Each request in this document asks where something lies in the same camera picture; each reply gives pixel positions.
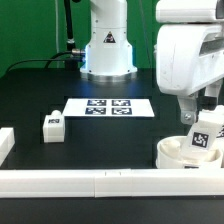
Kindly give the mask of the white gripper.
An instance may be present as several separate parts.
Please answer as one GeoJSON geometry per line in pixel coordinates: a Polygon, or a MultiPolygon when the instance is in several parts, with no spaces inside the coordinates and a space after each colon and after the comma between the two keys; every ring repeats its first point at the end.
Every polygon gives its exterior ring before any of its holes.
{"type": "Polygon", "coordinates": [[[157,36],[156,78],[162,93],[178,96],[180,119],[197,120],[197,97],[205,87],[203,109],[215,109],[224,78],[221,24],[163,25],[157,36]]]}

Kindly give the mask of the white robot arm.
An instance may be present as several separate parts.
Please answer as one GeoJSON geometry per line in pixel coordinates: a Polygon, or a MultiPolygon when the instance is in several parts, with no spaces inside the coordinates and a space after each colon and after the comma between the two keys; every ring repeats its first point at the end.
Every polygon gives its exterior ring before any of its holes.
{"type": "MultiPolygon", "coordinates": [[[[121,80],[137,71],[127,41],[127,0],[90,0],[91,40],[82,76],[121,80]]],[[[224,0],[159,0],[156,80],[175,95],[181,121],[192,124],[199,108],[213,110],[224,80],[224,0]]]]}

